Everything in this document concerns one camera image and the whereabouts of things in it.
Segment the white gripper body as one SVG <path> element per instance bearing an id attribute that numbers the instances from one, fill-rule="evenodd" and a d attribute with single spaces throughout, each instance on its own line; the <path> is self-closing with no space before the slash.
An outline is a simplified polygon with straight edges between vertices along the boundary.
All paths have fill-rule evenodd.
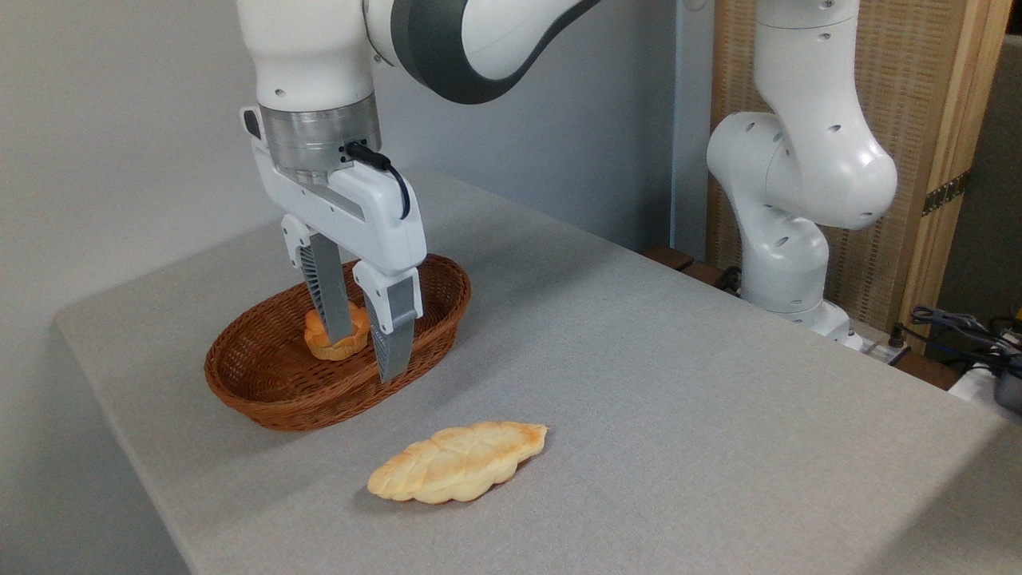
<path id="1" fill-rule="evenodd" d="M 260 179 L 277 206 L 384 276 L 425 258 L 425 237 L 409 183 L 355 160 L 349 145 L 378 152 L 374 106 L 284 112 L 241 110 Z"/>

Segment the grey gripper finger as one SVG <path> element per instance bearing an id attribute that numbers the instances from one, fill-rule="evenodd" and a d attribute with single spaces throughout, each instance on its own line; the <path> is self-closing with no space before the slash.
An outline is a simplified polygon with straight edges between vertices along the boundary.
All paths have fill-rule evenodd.
<path id="1" fill-rule="evenodd" d="M 303 274 L 328 343 L 337 343 L 353 335 L 339 246 L 295 215 L 284 215 L 281 226 L 288 257 Z"/>
<path id="2" fill-rule="evenodd" d="M 423 316 L 418 269 L 386 276 L 362 260 L 353 274 L 369 315 L 380 379 L 389 382 L 408 368 L 414 323 Z"/>

